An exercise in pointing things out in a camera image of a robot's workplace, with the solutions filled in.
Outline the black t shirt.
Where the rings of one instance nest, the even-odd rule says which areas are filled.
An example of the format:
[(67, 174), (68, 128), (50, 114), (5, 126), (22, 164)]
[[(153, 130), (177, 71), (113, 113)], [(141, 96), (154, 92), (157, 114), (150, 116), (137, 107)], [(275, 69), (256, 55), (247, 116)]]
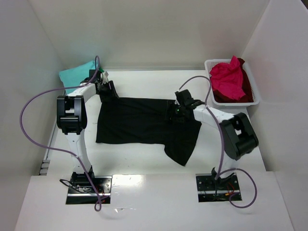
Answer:
[(119, 98), (103, 102), (97, 123), (97, 143), (161, 144), (174, 162), (185, 166), (196, 146), (201, 122), (177, 121), (173, 100)]

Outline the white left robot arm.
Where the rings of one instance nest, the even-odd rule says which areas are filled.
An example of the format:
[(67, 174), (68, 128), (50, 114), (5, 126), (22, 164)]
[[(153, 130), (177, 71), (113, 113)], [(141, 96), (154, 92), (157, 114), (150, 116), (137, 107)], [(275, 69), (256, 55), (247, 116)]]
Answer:
[(57, 98), (57, 126), (68, 140), (70, 152), (73, 153), (72, 187), (89, 187), (89, 179), (94, 180), (92, 164), (87, 155), (85, 129), (88, 118), (86, 102), (94, 95), (101, 101), (118, 98), (114, 84), (108, 79), (106, 71), (89, 71), (89, 77), (79, 87), (66, 96)]

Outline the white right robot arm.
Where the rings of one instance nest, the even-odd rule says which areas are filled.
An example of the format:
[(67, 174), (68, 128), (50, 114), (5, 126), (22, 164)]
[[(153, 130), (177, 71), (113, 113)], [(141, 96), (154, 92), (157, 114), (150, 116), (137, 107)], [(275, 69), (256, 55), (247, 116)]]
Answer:
[(188, 90), (175, 92), (176, 100), (168, 107), (167, 118), (173, 123), (201, 122), (217, 128), (221, 138), (218, 167), (212, 169), (216, 184), (225, 183), (235, 173), (240, 158), (258, 147), (259, 141), (244, 113), (232, 114), (194, 99)]

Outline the folded light blue t shirt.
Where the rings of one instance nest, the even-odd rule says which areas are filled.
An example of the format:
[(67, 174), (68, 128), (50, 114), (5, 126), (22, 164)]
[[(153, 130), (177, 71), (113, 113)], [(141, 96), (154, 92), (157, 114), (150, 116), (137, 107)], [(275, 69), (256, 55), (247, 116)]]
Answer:
[(89, 77), (89, 71), (95, 69), (95, 62), (90, 61), (75, 68), (59, 72), (60, 80), (65, 88), (79, 86), (80, 82)]

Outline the white plastic basket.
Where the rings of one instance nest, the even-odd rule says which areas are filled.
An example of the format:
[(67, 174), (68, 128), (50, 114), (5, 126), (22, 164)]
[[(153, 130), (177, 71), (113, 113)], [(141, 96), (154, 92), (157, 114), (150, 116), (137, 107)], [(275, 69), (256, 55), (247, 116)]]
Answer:
[[(211, 78), (210, 71), (215, 65), (217, 65), (219, 63), (230, 63), (230, 62), (231, 62), (231, 59), (210, 59), (210, 60), (206, 60), (204, 62), (206, 76)], [(249, 79), (250, 89), (251, 89), (252, 96), (253, 96), (253, 102), (251, 102), (251, 103), (219, 103), (219, 102), (216, 101), (216, 99), (214, 97), (214, 93), (211, 90), (210, 97), (211, 97), (211, 100), (213, 102), (213, 105), (215, 105), (216, 108), (221, 108), (221, 109), (235, 109), (236, 108), (236, 109), (239, 109), (239, 108), (247, 108), (249, 106), (259, 104), (259, 101), (260, 101), (259, 91), (258, 91), (256, 82), (255, 82), (255, 79), (253, 77), (253, 74), (252, 74), (250, 67), (249, 67), (247, 62), (245, 62), (243, 64), (243, 70), (246, 72), (247, 77)]]

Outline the crumpled pink t shirt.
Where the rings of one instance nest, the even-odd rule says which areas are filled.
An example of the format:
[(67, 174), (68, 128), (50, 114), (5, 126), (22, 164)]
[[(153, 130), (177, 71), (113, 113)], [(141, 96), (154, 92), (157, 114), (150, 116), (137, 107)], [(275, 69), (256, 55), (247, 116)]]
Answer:
[(209, 73), (213, 92), (217, 91), (223, 96), (236, 101), (245, 96), (242, 89), (244, 78), (241, 64), (236, 56), (232, 56), (229, 63), (218, 63), (212, 67)]

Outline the dark red t shirt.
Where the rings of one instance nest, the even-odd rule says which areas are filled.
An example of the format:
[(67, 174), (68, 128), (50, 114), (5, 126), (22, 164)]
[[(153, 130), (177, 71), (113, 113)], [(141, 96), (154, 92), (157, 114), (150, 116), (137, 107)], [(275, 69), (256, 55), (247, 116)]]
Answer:
[(234, 100), (228, 97), (224, 97), (224, 101), (226, 103), (253, 103), (254, 100), (253, 100), (253, 94), (251, 90), (250, 81), (249, 81), (246, 71), (243, 68), (243, 64), (245, 63), (245, 61), (242, 58), (238, 58), (238, 61), (240, 63), (240, 69), (243, 75), (242, 90), (244, 91), (245, 95), (241, 97), (239, 100)]

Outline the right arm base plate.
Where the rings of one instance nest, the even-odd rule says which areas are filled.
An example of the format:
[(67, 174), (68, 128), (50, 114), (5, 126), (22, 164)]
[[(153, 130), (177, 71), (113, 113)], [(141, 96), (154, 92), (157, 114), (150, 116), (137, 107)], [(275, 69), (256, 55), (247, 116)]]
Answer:
[(215, 180), (212, 174), (196, 175), (196, 185), (199, 202), (241, 201), (238, 178), (231, 174), (226, 180)]

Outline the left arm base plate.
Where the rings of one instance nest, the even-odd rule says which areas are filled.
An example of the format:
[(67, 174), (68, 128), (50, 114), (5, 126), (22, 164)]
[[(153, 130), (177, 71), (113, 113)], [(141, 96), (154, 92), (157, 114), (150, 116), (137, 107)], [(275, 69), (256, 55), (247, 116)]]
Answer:
[(97, 193), (102, 199), (102, 204), (110, 204), (112, 177), (94, 177), (94, 188), (86, 176), (72, 176), (70, 180), (61, 180), (68, 187), (66, 205), (95, 204), (98, 201)]

